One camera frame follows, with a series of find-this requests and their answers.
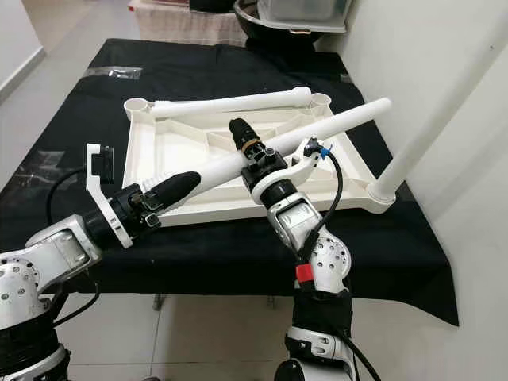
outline white wall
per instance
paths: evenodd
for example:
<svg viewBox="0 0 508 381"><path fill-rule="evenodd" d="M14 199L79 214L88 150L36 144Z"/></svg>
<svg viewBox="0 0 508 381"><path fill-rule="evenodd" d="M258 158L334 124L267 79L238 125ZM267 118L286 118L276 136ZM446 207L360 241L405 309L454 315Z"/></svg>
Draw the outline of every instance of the white wall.
<svg viewBox="0 0 508 381"><path fill-rule="evenodd" d="M356 0L337 51L367 101L394 101L377 120L392 153L463 74L503 8L506 0ZM508 379L507 108L505 48L410 175L451 261L461 327L401 303L356 301L356 339L383 379Z"/></svg>
<svg viewBox="0 0 508 381"><path fill-rule="evenodd" d="M0 0L0 89L40 48L21 0Z"/></svg>

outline white pipe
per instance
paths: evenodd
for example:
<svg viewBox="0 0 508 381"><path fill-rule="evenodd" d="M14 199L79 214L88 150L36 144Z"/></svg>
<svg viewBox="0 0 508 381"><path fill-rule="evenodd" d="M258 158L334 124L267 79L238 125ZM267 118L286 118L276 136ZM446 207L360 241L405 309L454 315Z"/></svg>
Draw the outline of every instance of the white pipe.
<svg viewBox="0 0 508 381"><path fill-rule="evenodd" d="M149 113L154 117L176 117L189 114L215 114L229 111L267 109L272 107L302 107L310 103L309 87L295 87L289 91L245 95L244 97L210 99L187 103L155 101Z"/></svg>
<svg viewBox="0 0 508 381"><path fill-rule="evenodd" d="M320 140L327 139L338 133L342 133L370 121L374 117L389 110L391 101L388 98L381 98L377 101L367 103L354 109L347 110L343 113L327 117L316 121L311 125L307 125L300 129L284 133L277 137L273 137L264 143L267 147L272 147L279 151L283 156L287 156L298 147L303 139L315 136ZM196 171L201 176L200 184L192 190L192 192L184 198L178 205L182 205L187 199L196 194L200 194L218 185L235 179L241 173L241 169L246 165L246 159L239 151L230 153L217 160L203 164L200 168L188 168L188 171ZM164 174L154 177L143 182L143 190L147 191L155 185L162 183L165 179L174 174Z"/></svg>
<svg viewBox="0 0 508 381"><path fill-rule="evenodd" d="M444 96L436 112L428 119L420 131L397 152L381 176L369 184L369 194L380 202L393 202L395 191L404 182L409 172L423 157L430 145L452 120L469 94L476 88L482 77L495 62L508 42L508 12L482 41L465 75L460 77Z"/></svg>

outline black cloth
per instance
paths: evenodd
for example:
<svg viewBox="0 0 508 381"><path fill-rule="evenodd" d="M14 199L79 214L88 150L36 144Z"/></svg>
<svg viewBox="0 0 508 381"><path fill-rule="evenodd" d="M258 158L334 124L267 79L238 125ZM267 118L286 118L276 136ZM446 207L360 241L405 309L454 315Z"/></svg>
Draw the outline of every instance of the black cloth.
<svg viewBox="0 0 508 381"><path fill-rule="evenodd" d="M142 67L138 80L108 76L80 79L0 194L0 249L23 247L45 227L44 200L62 174L83 165L85 143L114 147L115 183L121 187L129 136L123 102L212 99L309 86L328 94L334 113L364 101L339 80L337 54L273 52L134 40L107 40L91 67ZM350 132L374 175L391 156L374 122ZM55 218L94 207L83 179L56 192ZM353 255L352 291L358 298L393 299L458 324L449 262L407 186L384 214L340 210L329 230ZM265 218L160 229L128 250L112 250L90 273L103 292L271 294L293 292L294 261ZM91 291L77 279L80 291Z"/></svg>

